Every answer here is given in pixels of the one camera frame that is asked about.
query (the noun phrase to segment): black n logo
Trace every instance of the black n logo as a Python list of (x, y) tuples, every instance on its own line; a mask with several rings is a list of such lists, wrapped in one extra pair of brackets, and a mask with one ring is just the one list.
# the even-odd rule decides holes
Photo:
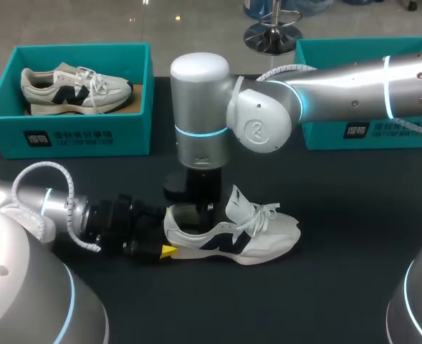
[(90, 91), (83, 85), (78, 95), (75, 95), (73, 86), (61, 86), (52, 100), (55, 104), (62, 104), (67, 100), (67, 104), (82, 106)]
[(243, 231), (233, 244), (232, 233), (220, 233), (206, 242), (201, 249), (219, 249), (220, 252), (240, 254), (251, 241), (251, 237)]

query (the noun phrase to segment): shoe tongue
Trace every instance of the shoe tongue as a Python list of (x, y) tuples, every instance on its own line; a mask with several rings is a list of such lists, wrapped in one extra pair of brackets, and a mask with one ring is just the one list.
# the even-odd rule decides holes
[(62, 72), (60, 70), (55, 70), (53, 72), (53, 83), (55, 83), (58, 80), (59, 76), (70, 77), (71, 79), (77, 79), (77, 76), (75, 74)]
[(74, 78), (75, 79), (76, 78), (76, 76), (75, 76), (76, 73), (77, 73), (77, 68), (75, 68), (73, 66), (69, 66), (67, 63), (64, 63), (63, 62), (53, 72), (53, 83), (55, 83), (58, 80), (58, 77), (60, 75), (66, 76), (66, 77), (71, 77), (71, 78)]
[(244, 224), (254, 216), (255, 207), (240, 192), (236, 185), (233, 185), (228, 203), (226, 204), (225, 214), (235, 224)]
[(69, 66), (67, 63), (62, 63), (58, 66), (57, 69), (55, 69), (56, 71), (60, 71), (60, 72), (66, 72), (66, 73), (70, 73), (70, 74), (75, 74), (77, 73), (77, 68), (73, 67), (73, 66)]

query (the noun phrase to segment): shoe sole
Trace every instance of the shoe sole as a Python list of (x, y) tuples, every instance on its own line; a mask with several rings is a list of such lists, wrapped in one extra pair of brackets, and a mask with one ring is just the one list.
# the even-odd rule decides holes
[[(120, 110), (126, 107), (129, 103), (130, 97), (121, 100), (119, 102), (114, 102), (109, 105), (99, 106), (101, 113), (111, 113), (116, 110)], [(100, 115), (95, 112), (93, 107), (82, 107), (78, 105), (71, 104), (61, 104), (61, 105), (37, 105), (31, 104), (31, 115), (33, 116), (48, 116), (48, 115), (61, 115), (63, 113), (80, 113), (83, 115)]]
[(177, 253), (171, 256), (171, 258), (173, 259), (202, 259), (202, 258), (207, 258), (207, 257), (212, 257), (212, 256), (222, 256), (222, 257), (230, 258), (240, 265), (255, 265), (255, 264), (266, 263), (273, 259), (279, 258), (280, 256), (283, 256), (284, 254), (288, 252), (286, 251), (282, 253), (272, 254), (265, 258), (255, 258), (255, 257), (242, 257), (237, 254), (221, 252), (218, 250), (207, 251), (207, 250), (202, 250), (202, 249), (190, 249), (188, 247), (182, 247), (182, 246), (176, 246), (176, 245), (174, 246), (177, 247), (178, 251)]

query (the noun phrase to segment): shoe heel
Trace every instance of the shoe heel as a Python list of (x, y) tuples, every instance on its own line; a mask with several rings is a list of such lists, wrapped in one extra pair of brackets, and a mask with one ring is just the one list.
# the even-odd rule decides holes
[(201, 249), (189, 249), (188, 247), (176, 246), (177, 252), (171, 256), (174, 259), (200, 259), (213, 256), (212, 251)]
[(63, 112), (64, 109), (62, 105), (31, 104), (31, 115), (33, 116), (58, 115)]

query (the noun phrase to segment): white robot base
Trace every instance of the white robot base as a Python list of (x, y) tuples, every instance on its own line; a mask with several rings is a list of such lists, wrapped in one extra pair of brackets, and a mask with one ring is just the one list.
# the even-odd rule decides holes
[(106, 344), (99, 298), (18, 222), (0, 213), (0, 344)]

